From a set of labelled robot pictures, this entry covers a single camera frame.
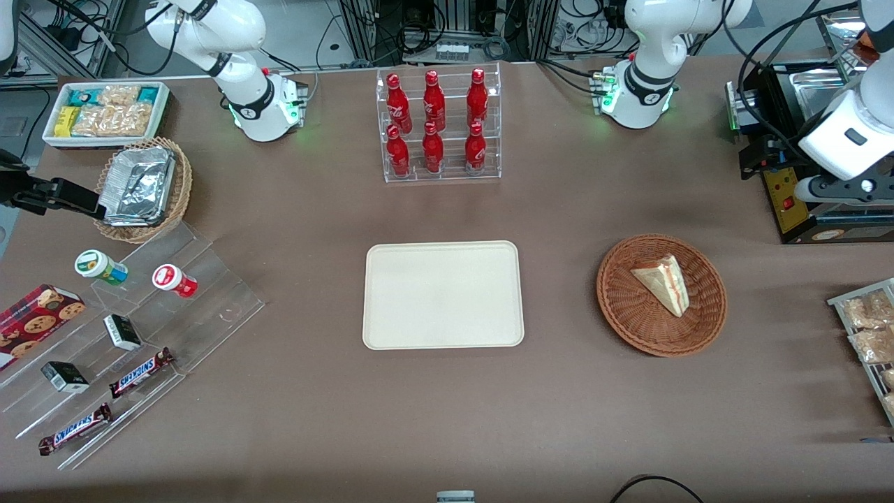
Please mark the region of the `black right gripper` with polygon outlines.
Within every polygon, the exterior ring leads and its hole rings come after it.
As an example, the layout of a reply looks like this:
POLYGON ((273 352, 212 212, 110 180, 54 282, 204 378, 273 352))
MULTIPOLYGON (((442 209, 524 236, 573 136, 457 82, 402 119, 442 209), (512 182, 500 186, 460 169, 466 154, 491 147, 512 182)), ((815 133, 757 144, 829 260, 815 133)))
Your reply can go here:
MULTIPOLYGON (((1 150, 1 204, 12 209, 33 214, 45 214, 49 209, 47 191, 41 186, 48 184, 29 174, 28 166, 18 157, 1 150)), ((65 209, 81 214, 100 214, 99 195, 86 187, 60 177, 49 184, 49 201, 55 209, 65 209)))

